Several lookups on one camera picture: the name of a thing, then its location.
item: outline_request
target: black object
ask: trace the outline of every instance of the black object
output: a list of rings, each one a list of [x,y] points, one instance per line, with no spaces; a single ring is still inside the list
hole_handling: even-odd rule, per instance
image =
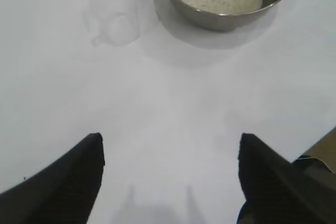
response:
[[[0,194],[0,223],[86,223],[104,164],[101,135],[88,135],[47,168]]]
[[[308,166],[291,164],[256,136],[243,134],[241,139],[239,179],[246,203],[238,224],[336,223],[331,186],[305,174]],[[334,176],[329,178],[336,183]]]

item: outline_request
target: white table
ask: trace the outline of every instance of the white table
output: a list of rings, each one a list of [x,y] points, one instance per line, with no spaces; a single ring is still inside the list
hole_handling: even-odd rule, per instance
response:
[[[336,123],[336,1],[218,34],[133,0],[116,34],[119,1],[0,0],[0,191],[101,132],[90,224],[235,223],[241,132],[292,161]]]

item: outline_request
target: bowl rim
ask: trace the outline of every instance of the bowl rim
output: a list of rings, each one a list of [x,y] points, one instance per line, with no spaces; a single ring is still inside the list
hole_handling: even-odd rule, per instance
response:
[[[183,2],[182,0],[177,0],[178,2],[180,2],[181,4],[199,12],[199,13],[202,13],[202,14],[206,14],[206,15],[209,15],[209,16],[223,16],[223,17],[236,17],[236,16],[243,16],[243,15],[250,15],[250,14],[254,14],[254,13],[258,13],[258,12],[262,12],[264,10],[267,10],[277,4],[279,4],[282,0],[277,0],[275,1],[274,3],[270,4],[270,5],[267,5],[263,8],[260,8],[260,9],[257,9],[257,10],[254,10],[252,12],[248,12],[248,13],[241,13],[241,14],[224,14],[224,13],[220,13],[220,14],[217,14],[217,13],[211,13],[211,12],[207,12],[206,10],[200,10],[200,9],[197,9],[195,7],[192,7],[188,4],[186,4],[185,2]]]

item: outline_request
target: white surface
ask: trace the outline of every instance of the white surface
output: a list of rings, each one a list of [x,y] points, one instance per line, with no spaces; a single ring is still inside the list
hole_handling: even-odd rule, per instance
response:
[[[241,132],[294,160],[336,123],[336,1],[231,34],[118,1],[0,0],[0,191],[101,132],[90,224],[235,223]]]

